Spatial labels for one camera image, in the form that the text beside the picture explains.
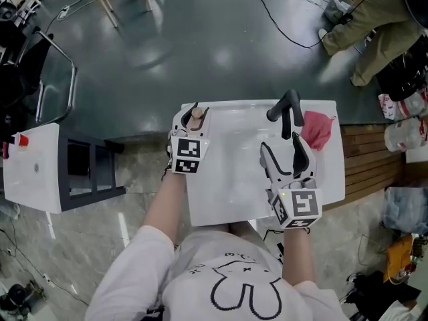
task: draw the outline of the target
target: person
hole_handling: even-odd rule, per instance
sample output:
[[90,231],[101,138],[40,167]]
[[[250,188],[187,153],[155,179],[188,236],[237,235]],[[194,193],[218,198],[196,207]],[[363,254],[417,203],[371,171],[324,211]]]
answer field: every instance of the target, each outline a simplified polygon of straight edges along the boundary
[[[373,40],[358,59],[352,77],[354,86],[367,85],[390,61],[407,51],[421,37],[425,25],[426,2],[412,9],[407,0],[354,0],[352,20],[338,24],[330,33],[318,32],[327,54],[333,56],[378,28]],[[420,15],[412,10],[421,11]]]
[[249,223],[196,227],[174,250],[185,179],[166,171],[142,227],[98,286],[86,321],[159,314],[182,321],[347,320],[336,294],[315,284],[305,229],[284,232],[283,266]]

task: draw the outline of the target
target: black cable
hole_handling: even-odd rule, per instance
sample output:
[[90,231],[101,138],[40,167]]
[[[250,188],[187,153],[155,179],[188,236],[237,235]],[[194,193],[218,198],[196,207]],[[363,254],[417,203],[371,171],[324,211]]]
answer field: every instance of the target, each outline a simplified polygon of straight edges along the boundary
[[61,11],[59,11],[58,14],[55,17],[53,17],[53,19],[51,20],[51,22],[47,26],[45,33],[47,33],[49,31],[49,28],[51,27],[52,23],[55,21],[56,18],[58,18],[58,15],[60,15],[60,13],[62,12],[62,10],[63,9],[61,9]]
[[73,295],[71,292],[69,292],[67,289],[61,287],[59,284],[56,284],[54,281],[51,281],[51,283],[55,286],[57,286],[59,289],[65,291],[67,294],[69,294],[72,298],[75,298],[78,301],[81,301],[81,303],[83,303],[85,306],[89,307],[89,304],[87,304],[85,301],[79,299],[79,297],[76,297],[75,295]]
[[266,237],[268,236],[268,233],[269,232],[272,232],[272,233],[275,233],[275,234],[281,234],[281,233],[283,233],[284,231],[276,231],[275,229],[268,229],[267,231],[266,231],[266,233],[265,233],[265,236],[263,237],[263,241],[265,241],[266,240]]
[[[298,43],[298,42],[296,42],[296,41],[294,41],[294,40],[292,40],[290,37],[288,37],[281,29],[280,29],[280,27],[278,26],[278,24],[276,23],[276,21],[275,21],[275,19],[272,17],[272,15],[270,14],[270,11],[269,11],[269,9],[268,9],[268,7],[267,7],[267,5],[266,5],[266,3],[265,3],[265,1],[264,0],[260,0],[262,3],[263,3],[263,6],[265,7],[265,10],[267,11],[267,14],[269,15],[269,18],[272,20],[272,22],[274,23],[274,25],[275,25],[275,27],[278,29],[278,31],[285,37],[285,38],[287,38],[290,42],[292,42],[293,44],[296,44],[296,45],[298,45],[298,46],[300,46],[300,47],[302,47],[302,48],[304,48],[304,49],[310,49],[310,48],[312,48],[312,47],[314,47],[314,46],[317,46],[319,43],[321,43],[322,42],[322,40],[324,39],[324,37],[326,36],[326,35],[328,35],[333,29],[334,29],[334,26],[330,29],[330,31],[327,31],[327,33],[325,34],[325,35],[323,35],[322,36],[322,38],[318,41],[318,42],[316,42],[314,45],[311,45],[311,46],[306,46],[306,45],[302,45],[302,44],[300,44],[300,43]],[[352,11],[351,12],[349,12],[349,13],[345,13],[344,15],[343,15],[343,19],[346,19],[346,17],[350,17],[350,16],[352,16],[352,13],[354,13],[354,11],[358,8],[358,6],[360,6],[363,2],[364,2],[365,0],[362,0],[357,6],[355,6],[355,8],[354,9],[352,9]]]
[[9,218],[9,220],[11,221],[11,224],[13,227],[13,240],[15,240],[15,257],[16,257],[16,251],[18,249],[18,241],[16,240],[16,229],[15,229],[15,225],[12,222],[12,218]]
[[[310,228],[309,227],[305,227],[304,228],[304,230],[306,231],[306,234],[309,234],[310,233]],[[269,232],[272,232],[272,233],[274,233],[274,234],[281,234],[281,233],[283,233],[284,231],[276,231],[275,229],[268,229],[267,231],[266,231],[266,233],[265,233],[265,236],[263,237],[263,241],[265,241],[266,240],[266,237],[268,236],[268,233]]]
[[[12,226],[13,226],[13,230],[14,230],[14,234],[15,234],[15,226],[14,226],[14,224],[13,224],[13,222],[12,222],[12,219],[11,219],[11,223],[12,223]],[[15,250],[16,251],[18,251],[27,261],[28,261],[28,263],[33,267],[33,269],[45,280],[46,278],[45,278],[45,276],[34,266],[34,264],[28,259],[28,257],[21,251],[21,249],[19,249],[18,248],[18,244],[17,244],[17,242],[13,242],[12,241],[12,239],[10,238],[10,236],[8,236],[8,234],[4,231],[4,230],[2,230],[2,229],[0,229],[0,232],[3,232],[5,235],[6,235],[6,237],[8,238],[8,240],[15,246]],[[5,252],[9,257],[12,257],[12,258],[15,258],[15,260],[19,263],[19,265],[23,268],[23,270],[24,271],[26,271],[26,272],[28,272],[31,276],[32,276],[32,278],[33,278],[33,280],[35,281],[35,278],[34,278],[34,275],[30,272],[30,271],[28,271],[27,269],[25,269],[24,268],[24,266],[22,265],[22,263],[18,260],[18,258],[16,257],[16,252],[15,252],[15,255],[12,255],[11,253],[9,253],[9,252],[7,252],[7,251],[5,251],[5,250],[1,250],[2,252]],[[61,287],[59,284],[57,284],[57,283],[55,283],[54,281],[52,281],[52,280],[50,280],[50,282],[53,284],[53,285],[55,285],[55,286],[57,286],[59,289],[61,289],[61,290],[63,290],[63,291],[65,291],[65,292],[67,292],[72,298],[74,298],[75,300],[77,300],[77,301],[80,301],[81,303],[83,303],[85,306],[89,306],[89,304],[87,303],[87,302],[85,302],[85,301],[83,301],[83,300],[81,300],[79,297],[77,297],[77,296],[75,296],[75,295],[73,295],[71,292],[69,292],[67,289],[65,289],[65,288],[63,288],[63,287]]]
[[314,47],[314,46],[317,46],[319,43],[321,43],[322,42],[322,40],[324,39],[324,37],[326,36],[326,35],[328,35],[332,30],[333,30],[333,27],[331,28],[331,30],[330,31],[328,31],[325,35],[323,35],[322,36],[322,38],[319,40],[319,41],[317,41],[315,44],[313,44],[313,45],[311,45],[311,46],[306,46],[306,45],[302,45],[302,44],[300,44],[300,43],[298,43],[298,42],[296,42],[296,41],[294,41],[294,40],[292,40],[290,37],[288,37],[281,29],[280,29],[280,27],[278,26],[278,24],[276,23],[276,21],[275,21],[275,19],[272,17],[272,15],[270,14],[270,11],[269,11],[269,9],[268,9],[268,7],[266,6],[266,3],[265,3],[265,1],[264,0],[260,0],[262,3],[263,3],[263,6],[265,7],[265,10],[267,11],[267,14],[269,15],[269,18],[272,20],[272,22],[274,23],[274,25],[275,25],[275,27],[278,29],[278,31],[279,32],[281,32],[281,34],[285,37],[285,38],[287,38],[290,42],[292,42],[293,44],[296,44],[296,45],[298,45],[298,46],[300,46],[300,47],[303,47],[304,49],[310,49],[311,47]]

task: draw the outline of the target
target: khaki pants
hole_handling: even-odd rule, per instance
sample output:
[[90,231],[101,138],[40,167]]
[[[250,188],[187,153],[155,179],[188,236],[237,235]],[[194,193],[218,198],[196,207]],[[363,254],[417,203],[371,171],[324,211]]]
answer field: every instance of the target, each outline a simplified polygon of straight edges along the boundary
[[[362,0],[354,0],[353,7]],[[355,65],[351,81],[365,86],[390,61],[407,51],[422,35],[423,28],[412,18],[404,0],[364,0],[354,12],[354,19],[337,25],[322,43],[330,56],[363,40],[378,27],[374,39]]]

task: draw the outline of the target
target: white tray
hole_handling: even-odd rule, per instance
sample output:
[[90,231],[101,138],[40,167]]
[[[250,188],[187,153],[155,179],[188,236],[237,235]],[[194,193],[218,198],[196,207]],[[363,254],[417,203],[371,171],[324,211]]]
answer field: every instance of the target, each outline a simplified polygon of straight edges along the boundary
[[[187,175],[187,193],[193,226],[216,225],[267,217],[272,214],[265,192],[270,180],[259,164],[260,143],[265,141],[273,150],[280,166],[292,168],[293,158],[287,156],[292,140],[281,138],[282,121],[270,122],[266,112],[278,100],[244,100],[202,102],[210,107],[210,145],[198,173]],[[318,187],[322,189],[323,205],[345,197],[344,156],[342,137],[335,101],[302,100],[306,110],[335,118],[332,136],[322,151],[314,150],[317,160]],[[292,130],[300,133],[292,118]]]

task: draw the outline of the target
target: plastic bag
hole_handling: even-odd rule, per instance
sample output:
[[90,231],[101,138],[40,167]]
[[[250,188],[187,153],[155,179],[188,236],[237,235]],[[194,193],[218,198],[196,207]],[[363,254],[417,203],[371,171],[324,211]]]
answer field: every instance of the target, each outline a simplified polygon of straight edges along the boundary
[[391,100],[388,94],[378,96],[383,116],[389,120],[404,120],[412,116],[422,115],[428,109],[427,88],[423,87],[400,102]]
[[387,228],[428,235],[428,189],[388,188],[382,221]]

